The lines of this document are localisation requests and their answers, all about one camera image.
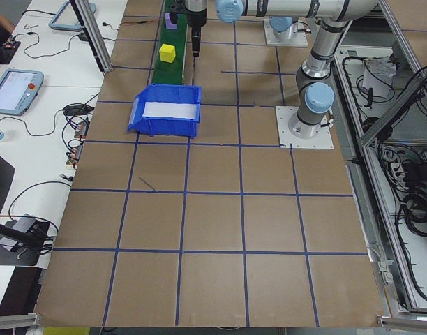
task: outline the cardboard table surface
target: cardboard table surface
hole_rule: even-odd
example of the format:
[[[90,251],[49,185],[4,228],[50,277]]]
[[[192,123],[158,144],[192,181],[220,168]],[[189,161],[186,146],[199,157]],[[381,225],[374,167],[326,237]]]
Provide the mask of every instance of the cardboard table surface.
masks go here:
[[[160,6],[130,0],[123,20]],[[36,307],[44,325],[370,327],[382,315],[335,134],[334,150],[278,145],[274,106],[299,104],[308,50],[266,47],[261,20],[214,14],[200,58],[187,52],[186,84],[203,89],[194,140],[126,132],[160,23],[120,27]]]

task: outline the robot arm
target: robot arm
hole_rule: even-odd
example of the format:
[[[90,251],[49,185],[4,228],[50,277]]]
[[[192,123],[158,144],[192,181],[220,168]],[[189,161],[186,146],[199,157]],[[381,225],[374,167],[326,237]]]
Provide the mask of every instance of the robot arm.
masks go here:
[[[193,56],[200,55],[201,27],[207,21],[207,0],[175,0],[170,6],[170,19],[177,23],[178,14],[187,17],[187,25],[191,27]]]
[[[322,17],[310,56],[296,74],[301,104],[288,127],[297,137],[314,137],[334,101],[333,90],[321,82],[329,76],[329,64],[349,21],[364,16],[377,0],[216,0],[218,17],[236,22],[242,15]]]
[[[348,22],[364,16],[377,0],[216,0],[218,17],[228,23],[241,16],[322,17],[322,25],[311,50],[302,65],[312,78],[325,78],[328,65],[345,33]]]

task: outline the white bracket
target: white bracket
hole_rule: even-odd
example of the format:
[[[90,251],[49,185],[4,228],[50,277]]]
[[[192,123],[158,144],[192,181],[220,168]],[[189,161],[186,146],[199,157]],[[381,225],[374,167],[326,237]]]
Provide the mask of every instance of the white bracket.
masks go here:
[[[298,29],[303,29],[304,26],[302,23],[294,23],[298,25]],[[292,34],[289,37],[288,34],[281,34],[277,36],[269,23],[269,19],[263,20],[264,25],[264,36],[267,40],[267,45],[274,46],[286,46],[286,47],[308,47],[308,41],[306,39],[306,34],[302,31]]]
[[[311,139],[305,140],[295,136],[288,128],[290,117],[297,112],[299,108],[294,106],[276,106],[278,139],[281,148],[295,149],[333,149],[333,140],[331,139],[330,129],[328,126],[319,130],[319,133]],[[324,117],[322,124],[327,123]]]

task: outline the green conveyor belt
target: green conveyor belt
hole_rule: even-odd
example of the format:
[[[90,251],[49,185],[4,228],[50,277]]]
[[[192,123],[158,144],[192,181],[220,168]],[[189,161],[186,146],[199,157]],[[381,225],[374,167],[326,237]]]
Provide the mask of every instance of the green conveyor belt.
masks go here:
[[[172,0],[165,0],[165,12]],[[185,15],[178,17],[178,29],[165,28],[165,16],[161,19],[160,38],[156,50],[154,73],[151,82],[155,84],[183,84],[184,59],[186,58],[187,19]],[[159,48],[162,44],[175,46],[176,58],[173,63],[166,63],[159,59]]]

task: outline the blue plastic bin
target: blue plastic bin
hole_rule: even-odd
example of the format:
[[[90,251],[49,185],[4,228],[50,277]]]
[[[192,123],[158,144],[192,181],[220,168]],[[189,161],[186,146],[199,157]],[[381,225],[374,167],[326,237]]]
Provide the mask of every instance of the blue plastic bin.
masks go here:
[[[188,103],[196,105],[193,119],[177,117],[148,117],[144,116],[145,103]],[[133,103],[128,130],[136,129],[141,134],[154,135],[197,135],[200,122],[201,87],[168,84],[150,84],[139,93]]]

